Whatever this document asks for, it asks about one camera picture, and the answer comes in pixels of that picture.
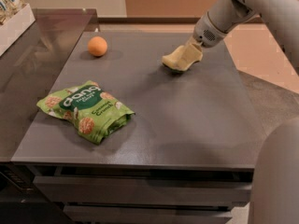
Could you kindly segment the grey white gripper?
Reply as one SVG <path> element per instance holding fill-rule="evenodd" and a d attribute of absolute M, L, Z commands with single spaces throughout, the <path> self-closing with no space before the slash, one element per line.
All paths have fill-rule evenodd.
<path fill-rule="evenodd" d="M 196 24 L 191 37 L 185 44 L 180 65 L 187 71 L 194 63 L 203 58 L 202 45 L 215 47 L 227 36 L 228 21 L 220 15 L 207 12 Z"/>

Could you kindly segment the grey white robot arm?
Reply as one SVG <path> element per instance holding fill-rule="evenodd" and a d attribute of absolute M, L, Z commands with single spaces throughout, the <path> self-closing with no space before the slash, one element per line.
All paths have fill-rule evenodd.
<path fill-rule="evenodd" d="M 194 27 L 192 39 L 214 47 L 238 24 L 258 15 L 293 68 L 299 66 L 298 0 L 218 0 Z M 299 224 L 299 118 L 263 143 L 254 168 L 249 224 Z"/>

